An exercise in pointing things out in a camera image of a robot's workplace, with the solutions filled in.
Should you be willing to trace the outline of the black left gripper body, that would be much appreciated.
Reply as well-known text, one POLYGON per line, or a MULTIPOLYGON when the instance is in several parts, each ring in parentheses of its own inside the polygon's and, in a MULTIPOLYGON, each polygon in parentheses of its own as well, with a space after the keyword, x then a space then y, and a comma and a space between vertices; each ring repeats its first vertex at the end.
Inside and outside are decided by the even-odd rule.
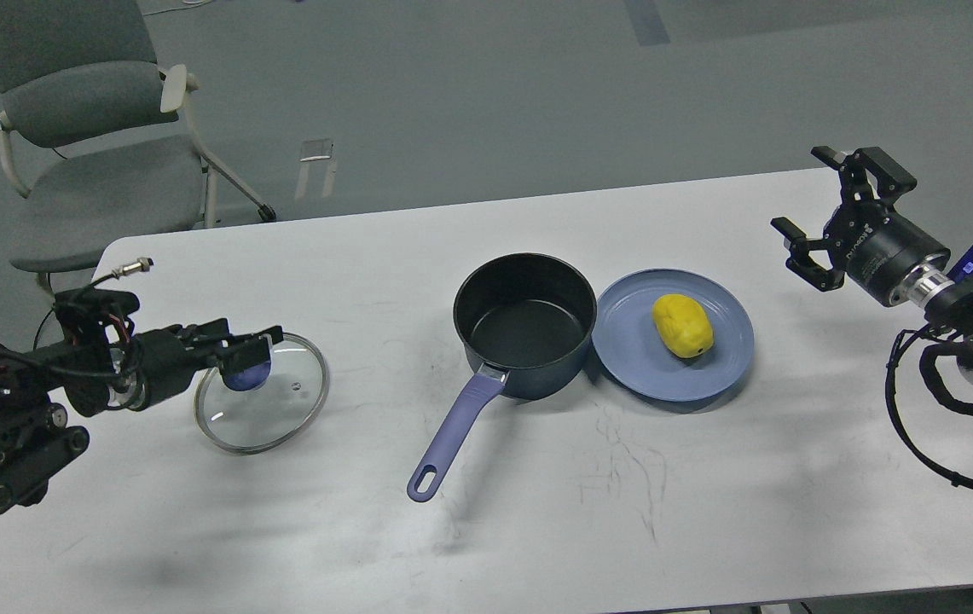
POLYGON ((194 374, 217 366, 228 325, 171 325, 137 335, 136 371, 121 394, 121 408, 143 411, 185 392, 194 374))

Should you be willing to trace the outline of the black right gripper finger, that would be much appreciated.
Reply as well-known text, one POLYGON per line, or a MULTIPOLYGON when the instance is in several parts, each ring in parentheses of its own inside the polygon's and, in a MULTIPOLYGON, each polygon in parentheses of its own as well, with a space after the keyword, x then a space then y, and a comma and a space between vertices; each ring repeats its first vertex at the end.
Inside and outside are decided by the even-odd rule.
POLYGON ((845 281, 843 269, 821 267, 811 257, 813 252, 829 255, 828 240, 810 240, 806 233, 787 217, 772 218, 771 226, 783 237, 784 246, 789 252, 785 267, 794 275, 801 277, 819 292, 840 290, 843 287, 845 281))
POLYGON ((918 186, 918 179, 883 148, 857 148, 851 153, 828 145, 814 145, 811 156, 837 172, 840 207, 863 213, 867 207, 884 214, 895 212, 895 203, 918 186))

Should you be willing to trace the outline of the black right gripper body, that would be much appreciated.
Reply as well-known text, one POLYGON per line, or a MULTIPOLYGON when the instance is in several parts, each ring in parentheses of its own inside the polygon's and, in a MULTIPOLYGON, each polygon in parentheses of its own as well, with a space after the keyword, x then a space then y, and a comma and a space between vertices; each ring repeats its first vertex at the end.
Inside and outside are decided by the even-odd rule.
POLYGON ((881 205, 838 207, 824 227, 831 264, 884 307, 906 302, 904 280, 920 264, 941 268, 951 257, 918 225, 881 205))

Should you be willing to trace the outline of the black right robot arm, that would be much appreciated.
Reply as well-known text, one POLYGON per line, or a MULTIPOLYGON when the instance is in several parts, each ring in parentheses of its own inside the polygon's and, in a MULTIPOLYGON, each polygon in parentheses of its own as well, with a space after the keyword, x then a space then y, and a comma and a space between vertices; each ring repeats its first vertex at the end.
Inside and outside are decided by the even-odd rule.
POLYGON ((816 238, 787 217, 772 220, 789 253, 786 268, 821 292, 852 281, 883 307, 910 303, 923 312, 922 327, 899 331, 893 341, 885 408, 900 441, 926 469, 973 490, 973 478, 947 469, 912 442, 896 401, 902 359, 923 341, 918 371, 927 392, 940 407, 973 417, 973 245, 953 260, 949 249, 896 210, 918 180, 881 148, 845 153, 816 145, 810 153, 837 173, 838 206, 816 238))

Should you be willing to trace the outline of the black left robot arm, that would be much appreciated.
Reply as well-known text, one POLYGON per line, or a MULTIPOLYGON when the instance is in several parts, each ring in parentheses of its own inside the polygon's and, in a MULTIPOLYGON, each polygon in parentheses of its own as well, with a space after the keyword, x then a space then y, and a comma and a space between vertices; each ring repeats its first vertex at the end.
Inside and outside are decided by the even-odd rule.
POLYGON ((206 370, 232 389, 263 381, 285 338, 279 326, 233 334, 224 318, 137 332, 139 307, 135 294, 107 290, 97 277, 55 296, 61 342, 26 353, 0 346, 0 514, 38 504, 50 479, 88 450, 90 433, 69 423, 70 409, 142 412, 206 370))

